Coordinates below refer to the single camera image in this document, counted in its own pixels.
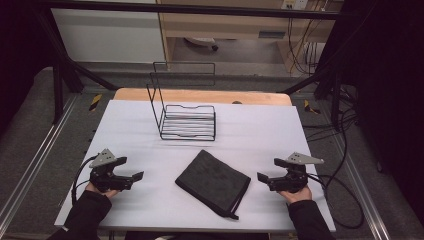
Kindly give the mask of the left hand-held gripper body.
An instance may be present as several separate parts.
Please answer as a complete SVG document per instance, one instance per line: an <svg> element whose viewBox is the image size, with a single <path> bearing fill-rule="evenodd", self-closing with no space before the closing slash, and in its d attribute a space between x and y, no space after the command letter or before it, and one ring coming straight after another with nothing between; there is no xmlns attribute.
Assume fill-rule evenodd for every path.
<svg viewBox="0 0 424 240"><path fill-rule="evenodd" d="M133 178L114 174L116 157L109 149L100 152L90 164L90 182L101 192L130 190Z"/></svg>

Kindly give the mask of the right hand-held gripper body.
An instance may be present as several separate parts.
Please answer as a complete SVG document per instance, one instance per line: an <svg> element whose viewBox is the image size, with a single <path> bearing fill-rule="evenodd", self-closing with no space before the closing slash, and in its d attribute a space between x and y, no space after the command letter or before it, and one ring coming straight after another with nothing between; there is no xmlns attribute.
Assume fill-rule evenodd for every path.
<svg viewBox="0 0 424 240"><path fill-rule="evenodd" d="M268 187L271 191L288 191L291 193L298 192L308 183L308 174L306 166L308 164L323 164L324 160L311 157L298 152L292 153L285 160L287 167L282 167L287 170L287 174L283 177L269 178Z"/></svg>

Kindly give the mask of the black fabric pouch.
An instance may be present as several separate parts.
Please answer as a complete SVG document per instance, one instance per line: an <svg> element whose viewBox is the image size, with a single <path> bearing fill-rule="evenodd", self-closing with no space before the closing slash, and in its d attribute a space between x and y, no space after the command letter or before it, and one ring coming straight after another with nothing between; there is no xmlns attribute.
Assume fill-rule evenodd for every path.
<svg viewBox="0 0 424 240"><path fill-rule="evenodd" d="M251 178L201 150L175 183L217 215L238 220L236 211Z"/></svg>

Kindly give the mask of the black wire rack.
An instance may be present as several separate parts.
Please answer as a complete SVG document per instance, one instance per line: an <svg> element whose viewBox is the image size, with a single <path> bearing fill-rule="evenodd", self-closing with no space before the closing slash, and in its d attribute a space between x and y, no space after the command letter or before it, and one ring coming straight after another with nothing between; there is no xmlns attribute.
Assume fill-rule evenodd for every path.
<svg viewBox="0 0 424 240"><path fill-rule="evenodd" d="M154 62L146 85L162 140L214 141L216 111L213 105L193 105L171 100L166 90L192 90L215 85L216 66L211 62Z"/></svg>

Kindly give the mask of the person's right hand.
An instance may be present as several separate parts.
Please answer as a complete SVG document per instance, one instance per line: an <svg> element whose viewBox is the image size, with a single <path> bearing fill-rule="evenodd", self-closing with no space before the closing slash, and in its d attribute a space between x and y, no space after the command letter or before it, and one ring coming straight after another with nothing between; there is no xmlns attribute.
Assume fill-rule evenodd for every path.
<svg viewBox="0 0 424 240"><path fill-rule="evenodd" d="M312 192L308 186L305 186L304 188L295 193L291 193L288 191L280 191L279 194L283 196L289 204L312 199Z"/></svg>

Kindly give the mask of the person's left hand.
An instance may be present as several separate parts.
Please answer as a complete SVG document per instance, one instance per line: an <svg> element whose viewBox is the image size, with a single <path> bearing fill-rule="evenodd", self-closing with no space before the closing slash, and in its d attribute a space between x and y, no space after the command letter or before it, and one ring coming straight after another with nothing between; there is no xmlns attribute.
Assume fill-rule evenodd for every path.
<svg viewBox="0 0 424 240"><path fill-rule="evenodd" d="M112 198L118 194L117 190L107 190L106 192L101 192L91 182L86 185L85 190L101 194L103 196L106 196L107 198Z"/></svg>

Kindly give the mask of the white table cover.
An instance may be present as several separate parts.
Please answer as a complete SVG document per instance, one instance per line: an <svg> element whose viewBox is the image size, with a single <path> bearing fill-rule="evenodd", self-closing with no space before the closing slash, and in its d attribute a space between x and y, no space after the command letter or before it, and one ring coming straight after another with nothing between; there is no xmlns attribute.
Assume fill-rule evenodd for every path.
<svg viewBox="0 0 424 240"><path fill-rule="evenodd" d="M100 226L107 230L282 233L292 230L284 199L257 180L263 173L284 175L274 164L294 152L310 152L293 106L218 104L212 141L160 138L147 101L108 103L87 154L109 149L124 156L118 175L144 177L112 200ZM251 183L235 219L223 218L176 185L175 181L200 150L206 150L246 174Z"/></svg>

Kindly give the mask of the white cabinet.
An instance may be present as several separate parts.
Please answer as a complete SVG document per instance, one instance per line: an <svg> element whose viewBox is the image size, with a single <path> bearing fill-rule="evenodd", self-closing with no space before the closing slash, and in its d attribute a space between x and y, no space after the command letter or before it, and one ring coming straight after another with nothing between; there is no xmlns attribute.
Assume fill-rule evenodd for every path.
<svg viewBox="0 0 424 240"><path fill-rule="evenodd" d="M149 63L165 59L154 13L53 9L68 55L79 62Z"/></svg>

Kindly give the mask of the black curtain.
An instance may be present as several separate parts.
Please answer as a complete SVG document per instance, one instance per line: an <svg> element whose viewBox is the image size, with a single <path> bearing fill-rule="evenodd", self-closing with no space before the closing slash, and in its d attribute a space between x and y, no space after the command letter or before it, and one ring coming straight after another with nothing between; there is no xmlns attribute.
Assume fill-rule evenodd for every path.
<svg viewBox="0 0 424 240"><path fill-rule="evenodd" d="M424 0L344 0L320 63L358 91L364 131L424 224Z"/></svg>
<svg viewBox="0 0 424 240"><path fill-rule="evenodd" d="M26 99L35 76L56 63L32 2L0 0L0 135Z"/></svg>

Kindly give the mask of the chair base with caster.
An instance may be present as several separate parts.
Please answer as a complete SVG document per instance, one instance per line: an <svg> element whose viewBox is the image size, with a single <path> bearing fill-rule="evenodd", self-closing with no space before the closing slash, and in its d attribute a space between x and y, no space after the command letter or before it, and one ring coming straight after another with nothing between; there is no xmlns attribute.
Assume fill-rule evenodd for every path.
<svg viewBox="0 0 424 240"><path fill-rule="evenodd" d="M216 42L213 38L190 38L190 37L186 37L185 40L192 43L192 44L195 44L195 45L209 47L213 51L217 51L219 49L218 45L216 44Z"/></svg>

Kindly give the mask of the light wooden desk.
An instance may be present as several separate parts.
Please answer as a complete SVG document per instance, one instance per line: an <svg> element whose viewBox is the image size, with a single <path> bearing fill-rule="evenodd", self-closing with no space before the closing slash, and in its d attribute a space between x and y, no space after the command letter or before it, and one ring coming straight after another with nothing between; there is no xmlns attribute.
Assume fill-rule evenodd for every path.
<svg viewBox="0 0 424 240"><path fill-rule="evenodd" d="M282 9L283 0L156 0L159 4ZM343 0L308 0L306 11L338 12ZM326 43L332 20L222 16L197 14L159 15L163 38L261 39L277 43L289 73L298 73L309 43Z"/></svg>

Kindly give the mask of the aluminium floor rail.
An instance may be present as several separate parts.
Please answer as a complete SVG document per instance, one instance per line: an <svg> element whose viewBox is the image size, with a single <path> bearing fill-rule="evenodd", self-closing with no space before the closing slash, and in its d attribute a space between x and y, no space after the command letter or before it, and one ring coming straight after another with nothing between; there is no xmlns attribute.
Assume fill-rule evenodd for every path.
<svg viewBox="0 0 424 240"><path fill-rule="evenodd" d="M351 185L358 197L365 219L368 223L370 231L372 232L375 240L390 240L390 234L377 210L377 207L372 200L370 192L368 191L365 182L363 181L358 168L355 166L353 158L348 152L347 141L341 135L335 136L335 143L339 153L345 159L345 170L350 179Z"/></svg>
<svg viewBox="0 0 424 240"><path fill-rule="evenodd" d="M63 115L59 118L58 122L53 124L46 137L43 139L41 145L37 149L35 155L31 158L29 165L25 169L22 177L17 183L12 194L8 198L5 205L0 210L0 238L2 238L10 223L12 222L16 212L18 211L23 199L29 191L34 179L38 175L44 161L49 155L52 147L54 146L56 139L60 135L64 125L66 124L72 110L74 109L75 102L78 100L78 94L72 94L71 97L66 101L65 106L62 108L64 111Z"/></svg>

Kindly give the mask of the black metal frame strut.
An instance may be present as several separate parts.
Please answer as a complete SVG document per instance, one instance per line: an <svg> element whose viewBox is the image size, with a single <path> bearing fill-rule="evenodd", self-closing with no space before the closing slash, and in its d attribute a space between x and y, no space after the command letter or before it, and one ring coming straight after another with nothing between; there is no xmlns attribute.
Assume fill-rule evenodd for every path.
<svg viewBox="0 0 424 240"><path fill-rule="evenodd" d="M282 94L291 95L296 91L317 82L318 86L315 89L314 96L317 100L322 100L328 95L331 95L331 110L330 122L337 131L341 130L341 123L339 122L339 106L340 106L340 93L341 93L341 73L339 70L324 68L312 76L308 77L301 82L282 90Z"/></svg>
<svg viewBox="0 0 424 240"><path fill-rule="evenodd" d="M95 75L69 57L60 37L59 30L53 26L53 18L49 18L48 14L49 10L34 10L37 22L46 35L48 45L52 48L53 52L53 87L55 100L53 122L58 123L64 115L63 84L66 84L72 93L80 93L84 89L84 85L79 78L79 75L82 74L107 90L114 91L118 90L119 87Z"/></svg>

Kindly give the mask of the white wall socket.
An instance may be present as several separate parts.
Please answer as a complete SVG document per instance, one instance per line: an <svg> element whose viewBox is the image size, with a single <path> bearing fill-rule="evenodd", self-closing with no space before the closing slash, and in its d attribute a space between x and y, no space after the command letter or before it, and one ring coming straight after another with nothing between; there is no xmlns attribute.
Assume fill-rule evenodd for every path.
<svg viewBox="0 0 424 240"><path fill-rule="evenodd" d="M304 10L307 3L308 0L283 0L281 8L288 10Z"/></svg>

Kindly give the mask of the black metal frame bar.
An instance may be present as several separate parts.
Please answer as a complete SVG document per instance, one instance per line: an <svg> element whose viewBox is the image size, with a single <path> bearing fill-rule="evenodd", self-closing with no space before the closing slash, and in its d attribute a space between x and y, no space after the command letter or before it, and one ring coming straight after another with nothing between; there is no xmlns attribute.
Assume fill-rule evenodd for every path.
<svg viewBox="0 0 424 240"><path fill-rule="evenodd" d="M122 11L171 14L197 14L222 16L251 16L269 18L292 19L319 19L319 20L346 20L354 18L353 13L331 11L306 10L274 10L254 9L245 7L200 6L178 4L150 4L127 2L99 2L76 0L36 0L38 6L55 9L95 10L95 11Z"/></svg>

